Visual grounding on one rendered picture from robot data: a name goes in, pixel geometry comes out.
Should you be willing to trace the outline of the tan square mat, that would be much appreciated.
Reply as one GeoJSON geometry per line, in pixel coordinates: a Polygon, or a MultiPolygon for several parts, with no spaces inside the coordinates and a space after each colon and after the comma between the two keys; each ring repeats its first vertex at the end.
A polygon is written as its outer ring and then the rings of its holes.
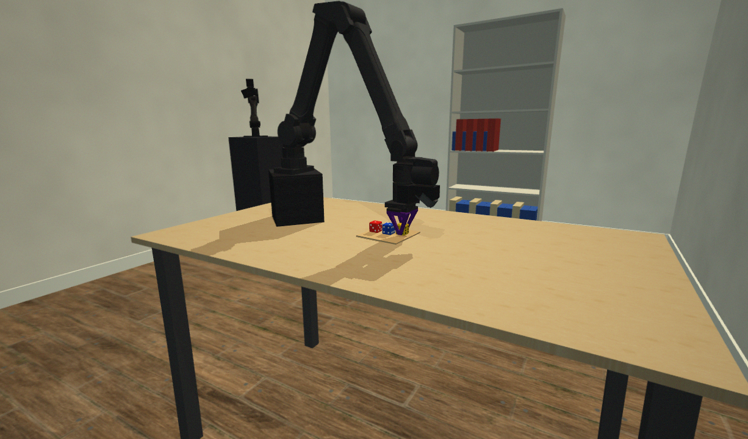
{"type": "Polygon", "coordinates": [[[392,235],[386,235],[383,234],[383,230],[376,233],[376,232],[370,232],[369,230],[366,232],[363,232],[361,234],[358,234],[357,237],[364,237],[366,239],[371,239],[372,241],[381,241],[385,243],[391,243],[391,244],[398,244],[402,241],[406,241],[409,239],[409,237],[413,237],[417,234],[420,234],[419,231],[415,230],[409,230],[409,234],[404,235],[396,235],[396,231],[392,235]]]}

